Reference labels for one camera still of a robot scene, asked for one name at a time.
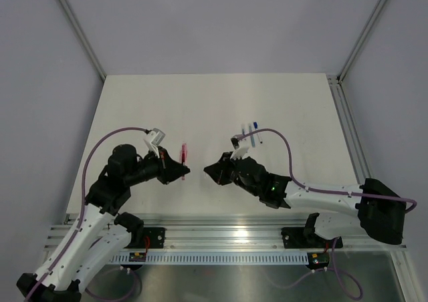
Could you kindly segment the light blue pen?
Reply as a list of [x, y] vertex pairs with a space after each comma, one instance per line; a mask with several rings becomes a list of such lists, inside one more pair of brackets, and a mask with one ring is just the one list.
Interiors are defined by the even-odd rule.
[[248, 124], [248, 130], [249, 130], [249, 133], [251, 133], [251, 135], [249, 137], [250, 141], [251, 141], [251, 147], [255, 148], [255, 139], [254, 139], [254, 135], [253, 135], [253, 124], [252, 123]]

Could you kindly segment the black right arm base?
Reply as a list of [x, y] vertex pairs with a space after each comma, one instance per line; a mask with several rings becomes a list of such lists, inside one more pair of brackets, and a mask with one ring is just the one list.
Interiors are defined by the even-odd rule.
[[315, 233], [315, 223], [320, 214], [312, 213], [308, 216], [305, 226], [283, 227], [281, 236], [285, 249], [325, 249], [332, 248], [334, 238], [323, 239]]

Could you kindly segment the white marker pen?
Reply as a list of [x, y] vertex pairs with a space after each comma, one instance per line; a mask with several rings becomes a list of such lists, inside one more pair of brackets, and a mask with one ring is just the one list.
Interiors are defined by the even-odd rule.
[[253, 127], [257, 131], [256, 132], [256, 136], [257, 136], [257, 139], [258, 139], [259, 143], [263, 144], [263, 140], [262, 140], [261, 134], [258, 132], [258, 130], [259, 130], [258, 123], [257, 122], [253, 122]]

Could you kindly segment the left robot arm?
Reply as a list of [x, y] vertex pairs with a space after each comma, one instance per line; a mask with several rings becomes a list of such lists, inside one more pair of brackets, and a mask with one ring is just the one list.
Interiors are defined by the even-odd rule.
[[169, 184], [190, 172], [166, 149], [138, 155], [130, 144], [115, 147], [107, 165], [84, 197], [81, 213], [51, 257], [17, 288], [26, 301], [79, 301], [91, 280], [124, 247], [144, 240], [144, 223], [120, 208], [132, 186], [157, 179]]

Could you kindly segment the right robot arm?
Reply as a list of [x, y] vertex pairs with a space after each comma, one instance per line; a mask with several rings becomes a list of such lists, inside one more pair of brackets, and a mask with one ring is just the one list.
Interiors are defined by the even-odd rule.
[[303, 231], [309, 245], [359, 231], [388, 245], [403, 241], [405, 201], [377, 179], [323, 189], [268, 172], [253, 158], [235, 158], [232, 152], [223, 153], [203, 171], [216, 184], [234, 184], [270, 208], [312, 209]]

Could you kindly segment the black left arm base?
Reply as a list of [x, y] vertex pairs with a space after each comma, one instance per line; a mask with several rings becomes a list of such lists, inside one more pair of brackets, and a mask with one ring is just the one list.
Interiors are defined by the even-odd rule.
[[120, 225], [130, 233], [130, 242], [125, 249], [163, 249], [165, 243], [165, 231], [163, 227], [145, 226], [144, 221], [128, 212], [119, 214], [114, 219], [115, 225]]

